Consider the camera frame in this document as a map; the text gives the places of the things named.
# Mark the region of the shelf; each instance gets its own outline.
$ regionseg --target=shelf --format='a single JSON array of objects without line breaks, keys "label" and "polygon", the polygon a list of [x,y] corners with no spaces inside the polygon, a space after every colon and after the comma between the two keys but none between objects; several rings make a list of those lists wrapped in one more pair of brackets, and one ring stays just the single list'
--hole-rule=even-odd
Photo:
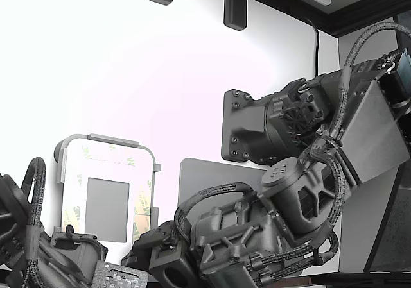
[{"label": "shelf", "polygon": [[[151,0],[170,4],[173,0]],[[325,33],[341,37],[360,28],[411,9],[411,0],[360,0],[332,13],[326,13],[304,0],[256,0],[302,22],[308,19]],[[327,5],[331,0],[315,0]],[[247,0],[224,1],[224,24],[235,30],[247,27]]]}]

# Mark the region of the white wall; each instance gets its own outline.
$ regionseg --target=white wall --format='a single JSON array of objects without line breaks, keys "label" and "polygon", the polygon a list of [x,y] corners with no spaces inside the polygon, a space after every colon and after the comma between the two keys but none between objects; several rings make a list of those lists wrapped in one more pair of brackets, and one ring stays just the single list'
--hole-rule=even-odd
[{"label": "white wall", "polygon": [[[394,20],[390,17],[382,22],[394,22]],[[358,37],[368,28],[369,26],[339,38],[338,48],[340,52],[341,67],[344,66],[345,60]],[[355,63],[359,64],[366,62],[367,60],[378,59],[384,54],[395,51],[396,49],[398,49],[396,32],[394,30],[380,31],[379,33],[373,35],[364,44],[358,53]]]},{"label": "white wall", "polygon": [[[138,140],[162,164],[160,223],[177,206],[183,158],[222,161],[222,100],[259,98],[313,76],[314,32],[249,1],[249,26],[226,28],[223,0],[0,0],[0,172],[21,183],[33,157],[48,168],[42,221],[60,222],[53,150],[74,133]],[[321,33],[320,71],[338,69]]]}]

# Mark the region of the screw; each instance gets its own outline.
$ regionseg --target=screw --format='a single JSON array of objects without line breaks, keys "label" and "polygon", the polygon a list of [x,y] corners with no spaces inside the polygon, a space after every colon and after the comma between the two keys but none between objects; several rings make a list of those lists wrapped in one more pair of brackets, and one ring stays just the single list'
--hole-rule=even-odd
[{"label": "screw", "polygon": [[322,116],[324,116],[324,113],[322,112],[322,110],[320,110],[319,112],[315,114],[315,118],[322,118]]},{"label": "screw", "polygon": [[312,102],[312,101],[314,101],[314,96],[312,95],[312,94],[310,94],[308,97],[307,97],[307,99],[306,99],[306,102]]},{"label": "screw", "polygon": [[239,260],[240,260],[239,257],[233,256],[233,257],[230,258],[230,263],[233,264],[233,263],[235,263],[235,262],[237,262],[237,261],[239,261]]}]

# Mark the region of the gray rectangle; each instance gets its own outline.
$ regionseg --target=gray rectangle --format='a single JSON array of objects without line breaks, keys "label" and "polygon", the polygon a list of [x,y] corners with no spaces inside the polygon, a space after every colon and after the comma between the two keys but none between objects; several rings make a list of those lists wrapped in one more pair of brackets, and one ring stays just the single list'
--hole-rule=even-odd
[{"label": "gray rectangle", "polygon": [[85,233],[99,241],[127,241],[130,184],[89,178],[85,207]]}]

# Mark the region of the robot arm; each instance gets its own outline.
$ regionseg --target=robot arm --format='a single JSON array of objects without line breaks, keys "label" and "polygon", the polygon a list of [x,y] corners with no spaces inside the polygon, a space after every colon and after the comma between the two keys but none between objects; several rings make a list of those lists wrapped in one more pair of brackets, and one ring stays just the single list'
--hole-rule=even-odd
[{"label": "robot arm", "polygon": [[[329,261],[344,202],[410,158],[411,57],[402,50],[353,65],[362,44],[385,29],[411,37],[403,26],[377,24],[341,71],[293,81],[256,101],[226,92],[222,157],[270,168],[257,187],[234,182],[197,193],[173,221],[143,234],[122,266],[104,261],[107,249],[96,236],[44,233],[42,159],[32,161],[21,188],[0,176],[0,265],[12,269],[10,287],[122,287],[124,280],[144,287],[147,271],[164,288],[255,288]],[[211,208],[193,226],[186,219],[199,201],[229,192],[243,197]],[[80,245],[68,251],[57,239]],[[320,253],[326,240],[329,250]]]},{"label": "robot arm", "polygon": [[[410,61],[396,51],[257,101],[226,92],[222,156],[270,165],[261,184],[243,185],[242,199],[191,227],[193,196],[174,221],[136,241],[123,265],[146,269],[163,287],[254,288],[329,261],[344,202],[410,158]],[[240,191],[237,183],[218,189],[229,187]],[[319,253],[327,239],[329,251]]]}]

